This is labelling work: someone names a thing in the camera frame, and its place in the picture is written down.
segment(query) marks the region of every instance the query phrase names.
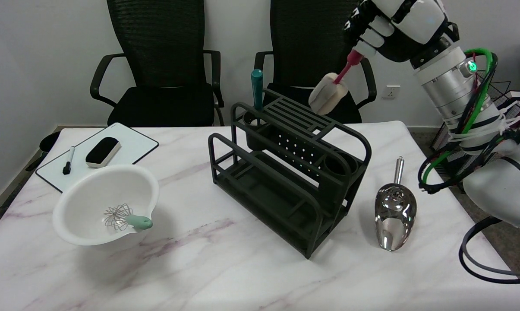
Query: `stainless steel scoop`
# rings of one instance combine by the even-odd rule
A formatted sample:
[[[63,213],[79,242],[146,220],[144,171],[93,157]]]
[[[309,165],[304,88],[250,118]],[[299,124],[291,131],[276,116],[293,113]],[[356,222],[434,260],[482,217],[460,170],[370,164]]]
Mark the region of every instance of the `stainless steel scoop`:
[[[396,161],[394,183],[384,185],[375,200],[375,226],[378,244],[382,249],[393,252],[407,241],[417,215],[417,202],[413,193],[400,185],[404,159]]]

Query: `whiteboard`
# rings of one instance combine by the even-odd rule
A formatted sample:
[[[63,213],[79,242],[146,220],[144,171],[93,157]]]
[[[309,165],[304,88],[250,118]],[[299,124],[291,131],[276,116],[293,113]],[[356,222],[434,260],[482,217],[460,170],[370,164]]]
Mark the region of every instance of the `whiteboard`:
[[[68,150],[38,168],[35,173],[58,191],[64,192],[68,190],[72,185],[96,169],[88,167],[85,158],[98,142],[105,137],[114,137],[121,145],[120,150],[114,154],[108,165],[134,165],[159,145],[152,138],[144,136],[140,132],[120,123],[115,123],[74,146],[75,151],[70,174],[63,175],[62,173],[62,169],[66,165],[66,161],[68,161],[66,155]]]

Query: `marble surface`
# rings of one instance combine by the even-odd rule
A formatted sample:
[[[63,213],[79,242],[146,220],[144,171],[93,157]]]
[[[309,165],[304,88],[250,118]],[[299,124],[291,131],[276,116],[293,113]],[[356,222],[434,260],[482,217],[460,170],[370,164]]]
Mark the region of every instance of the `marble surface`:
[[[61,240],[51,225],[60,193],[33,175],[0,221],[0,311],[520,310],[520,285],[480,281],[459,264],[473,222],[450,191],[418,189],[424,156],[406,127],[351,127],[370,141],[372,162],[349,215],[310,260],[212,183],[207,138],[229,136],[229,128],[138,129],[161,144],[138,163],[157,177],[161,195],[151,232],[124,251]],[[96,131],[63,130],[47,159]],[[364,155],[342,132],[326,140]],[[410,240],[391,254],[377,244],[374,200],[398,156],[418,216]],[[470,250],[507,269],[483,235]]]

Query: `wall socket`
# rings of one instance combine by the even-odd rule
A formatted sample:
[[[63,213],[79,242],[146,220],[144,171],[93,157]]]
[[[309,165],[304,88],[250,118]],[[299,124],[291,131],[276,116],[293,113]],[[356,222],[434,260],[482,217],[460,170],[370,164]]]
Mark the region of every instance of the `wall socket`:
[[[398,94],[400,93],[400,85],[387,85],[384,89],[384,94],[382,95],[382,98],[393,100],[396,97],[398,97]]]

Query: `black office chair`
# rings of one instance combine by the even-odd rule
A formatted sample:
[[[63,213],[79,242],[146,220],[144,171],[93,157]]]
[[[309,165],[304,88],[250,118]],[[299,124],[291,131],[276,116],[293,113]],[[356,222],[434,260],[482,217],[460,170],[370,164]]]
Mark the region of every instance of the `black office chair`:
[[[273,51],[256,55],[254,68],[263,69],[266,55],[274,57],[273,83],[268,89],[307,105],[311,89],[327,73],[340,73],[351,47],[343,37],[348,15],[358,5],[354,0],[271,0],[271,41]],[[328,115],[341,123],[361,123],[359,108],[377,98],[371,64],[362,60],[368,98],[356,105],[348,93]],[[273,101],[266,96],[264,104]]]
[[[91,96],[114,107],[108,124],[129,127],[211,126],[220,124],[221,56],[205,51],[203,0],[107,0],[110,19],[123,53],[106,55],[91,83]],[[204,54],[212,57],[212,85],[206,82]],[[99,94],[110,61],[126,57],[136,87],[120,101]]]

